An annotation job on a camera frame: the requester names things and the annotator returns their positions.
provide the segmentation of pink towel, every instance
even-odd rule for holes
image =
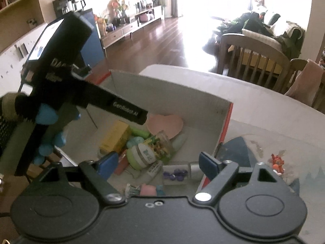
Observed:
[[[320,65],[309,59],[285,95],[311,106],[320,87],[323,72]]]

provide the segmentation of yellow box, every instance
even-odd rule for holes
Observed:
[[[103,139],[100,149],[106,151],[107,153],[111,151],[121,153],[122,148],[125,146],[130,135],[130,126],[118,120],[114,123],[113,127]]]

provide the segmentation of purple bead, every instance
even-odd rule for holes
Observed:
[[[184,176],[177,176],[177,181],[179,181],[179,182],[184,181]]]
[[[182,173],[182,171],[181,171],[180,169],[175,169],[175,170],[174,170],[174,174],[175,174],[176,176],[180,175],[181,173]]]
[[[162,176],[163,176],[164,179],[168,179],[169,176],[170,176],[170,173],[167,172],[167,171],[164,171]]]
[[[169,176],[169,179],[170,179],[171,181],[174,181],[174,180],[176,180],[176,176],[173,175],[173,174],[171,174],[171,175]]]

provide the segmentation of blue rubber grip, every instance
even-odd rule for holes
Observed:
[[[119,155],[116,152],[110,152],[106,156],[97,161],[97,173],[107,180],[115,171],[119,164]]]
[[[212,181],[220,172],[217,163],[205,152],[201,152],[199,155],[199,167],[210,181]]]

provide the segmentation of pink heart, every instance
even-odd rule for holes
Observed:
[[[149,132],[156,135],[160,131],[164,131],[168,139],[175,137],[183,128],[183,120],[177,115],[155,115],[147,120],[147,128]]]

